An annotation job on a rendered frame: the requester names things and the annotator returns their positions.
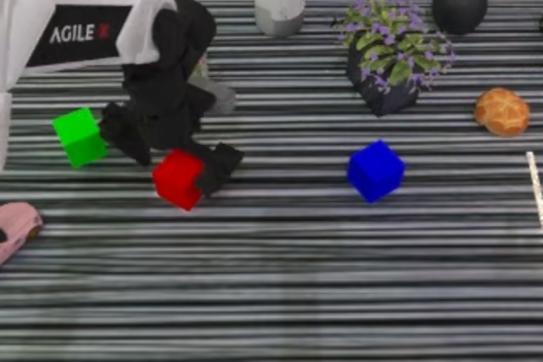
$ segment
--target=cube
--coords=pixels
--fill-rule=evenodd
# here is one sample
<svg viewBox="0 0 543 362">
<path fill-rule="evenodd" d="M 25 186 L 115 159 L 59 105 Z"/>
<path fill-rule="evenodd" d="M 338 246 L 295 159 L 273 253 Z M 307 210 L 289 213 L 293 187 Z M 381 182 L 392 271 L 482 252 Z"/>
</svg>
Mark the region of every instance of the cube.
<svg viewBox="0 0 543 362">
<path fill-rule="evenodd" d="M 204 163 L 192 154 L 172 150 L 153 171 L 154 187 L 159 197 L 190 211 L 202 198 L 195 185 Z"/>
<path fill-rule="evenodd" d="M 375 203 L 398 188 L 405 163 L 382 140 L 350 157 L 347 179 L 368 203 Z"/>
<path fill-rule="evenodd" d="M 107 145 L 89 108 L 58 117 L 53 120 L 53 128 L 75 169 L 103 159 L 108 154 Z"/>
</svg>

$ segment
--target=white stick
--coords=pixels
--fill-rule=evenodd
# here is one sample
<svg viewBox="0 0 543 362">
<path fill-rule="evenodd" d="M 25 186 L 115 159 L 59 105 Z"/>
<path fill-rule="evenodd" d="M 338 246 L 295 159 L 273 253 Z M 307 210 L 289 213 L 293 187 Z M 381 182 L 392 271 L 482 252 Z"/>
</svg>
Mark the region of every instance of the white stick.
<svg viewBox="0 0 543 362">
<path fill-rule="evenodd" d="M 540 175 L 537 170 L 537 164 L 535 163 L 534 152 L 526 152 L 526 158 L 528 159 L 529 173 L 532 177 L 537 215 L 540 218 L 540 227 L 543 228 L 543 197 L 541 196 Z"/>
</svg>

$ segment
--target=black vase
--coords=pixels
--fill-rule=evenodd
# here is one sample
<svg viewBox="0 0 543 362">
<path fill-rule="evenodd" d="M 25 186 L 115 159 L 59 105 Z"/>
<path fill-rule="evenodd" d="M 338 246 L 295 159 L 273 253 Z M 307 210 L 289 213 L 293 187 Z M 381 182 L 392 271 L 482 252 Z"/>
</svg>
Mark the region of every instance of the black vase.
<svg viewBox="0 0 543 362">
<path fill-rule="evenodd" d="M 372 113 L 379 118 L 415 105 L 418 99 L 418 91 L 410 92 L 412 86 L 407 81 L 392 86 L 390 92 L 384 93 L 384 91 L 379 91 L 378 85 L 373 78 L 362 79 L 360 68 L 362 56 L 374 44 L 364 47 L 362 50 L 357 50 L 356 43 L 357 41 L 353 41 L 349 47 L 347 77 Z M 391 70 L 389 68 L 388 73 L 385 71 L 384 74 L 389 75 Z"/>
<path fill-rule="evenodd" d="M 435 24 L 443 32 L 467 34 L 483 21 L 488 0 L 433 0 L 432 15 Z"/>
</svg>

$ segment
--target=bread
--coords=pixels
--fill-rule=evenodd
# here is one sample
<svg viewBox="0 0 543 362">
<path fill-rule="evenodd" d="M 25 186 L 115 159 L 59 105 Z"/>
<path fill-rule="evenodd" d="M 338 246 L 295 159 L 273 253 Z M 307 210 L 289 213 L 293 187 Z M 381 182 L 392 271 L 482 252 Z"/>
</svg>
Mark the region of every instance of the bread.
<svg viewBox="0 0 543 362">
<path fill-rule="evenodd" d="M 528 127 L 529 105 L 513 91 L 492 88 L 481 94 L 473 115 L 497 136 L 516 136 Z"/>
</svg>

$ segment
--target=striped tablecloth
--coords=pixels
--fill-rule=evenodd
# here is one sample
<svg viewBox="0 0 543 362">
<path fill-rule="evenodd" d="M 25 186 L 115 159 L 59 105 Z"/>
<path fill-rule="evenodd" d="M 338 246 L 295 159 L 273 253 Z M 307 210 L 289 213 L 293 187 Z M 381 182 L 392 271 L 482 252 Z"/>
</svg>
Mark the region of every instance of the striped tablecloth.
<svg viewBox="0 0 543 362">
<path fill-rule="evenodd" d="M 452 72 L 382 119 L 350 90 L 329 28 L 349 2 L 310 0 L 300 34 L 275 41 L 250 0 L 205 1 L 220 32 L 211 74 L 238 90 L 238 111 L 207 118 L 199 139 L 246 159 L 189 214 L 116 151 L 68 165 L 51 120 L 124 98 L 117 69 L 21 79 L 0 199 L 35 204 L 47 227 L 0 272 L 0 360 L 543 358 L 526 160 L 543 157 L 543 0 L 491 0 L 478 32 L 455 39 Z M 492 86 L 530 103 L 522 136 L 474 123 Z M 406 178 L 368 205 L 345 166 L 378 138 Z"/>
</svg>

